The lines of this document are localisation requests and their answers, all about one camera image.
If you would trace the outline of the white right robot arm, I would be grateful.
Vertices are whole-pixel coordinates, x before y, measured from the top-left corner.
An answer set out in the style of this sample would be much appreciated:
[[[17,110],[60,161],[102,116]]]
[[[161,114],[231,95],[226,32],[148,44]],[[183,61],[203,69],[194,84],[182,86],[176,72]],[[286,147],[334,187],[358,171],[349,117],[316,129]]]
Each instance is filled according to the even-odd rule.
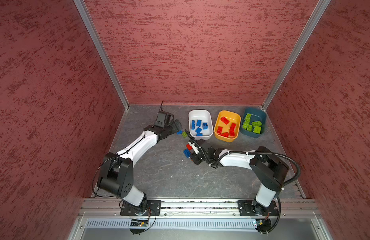
[[[192,147],[189,157],[196,165],[205,162],[214,169],[237,167],[253,171],[260,181],[254,205],[268,208],[285,185],[288,165],[280,159],[282,155],[269,152],[265,147],[255,151],[215,149],[207,141],[196,140],[191,136],[189,146]]]

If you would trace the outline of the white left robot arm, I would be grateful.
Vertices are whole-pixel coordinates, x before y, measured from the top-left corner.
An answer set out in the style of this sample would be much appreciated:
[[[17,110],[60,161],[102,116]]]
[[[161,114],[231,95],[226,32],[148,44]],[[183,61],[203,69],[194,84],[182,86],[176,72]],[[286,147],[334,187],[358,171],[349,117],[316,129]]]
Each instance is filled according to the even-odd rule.
[[[134,186],[134,166],[150,148],[181,130],[182,125],[173,114],[159,111],[155,123],[145,127],[129,146],[105,155],[96,171],[97,187],[122,199],[142,214],[148,208],[148,200],[146,194]]]

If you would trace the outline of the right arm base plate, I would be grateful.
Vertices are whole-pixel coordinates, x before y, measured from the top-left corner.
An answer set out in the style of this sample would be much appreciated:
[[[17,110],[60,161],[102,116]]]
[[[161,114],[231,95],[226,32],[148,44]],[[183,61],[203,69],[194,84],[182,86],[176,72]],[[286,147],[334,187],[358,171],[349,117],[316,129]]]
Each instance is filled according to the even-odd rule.
[[[239,214],[242,217],[276,217],[278,207],[275,201],[271,201],[268,207],[264,207],[255,200],[237,201]]]

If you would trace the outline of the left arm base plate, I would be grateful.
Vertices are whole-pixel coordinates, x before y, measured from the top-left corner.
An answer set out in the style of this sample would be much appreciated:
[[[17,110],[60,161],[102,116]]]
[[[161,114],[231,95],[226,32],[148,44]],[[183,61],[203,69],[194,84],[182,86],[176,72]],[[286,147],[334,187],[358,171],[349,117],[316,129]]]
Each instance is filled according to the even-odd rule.
[[[161,200],[144,200],[140,206],[134,206],[128,202],[122,201],[120,203],[121,216],[159,216],[161,211]]]

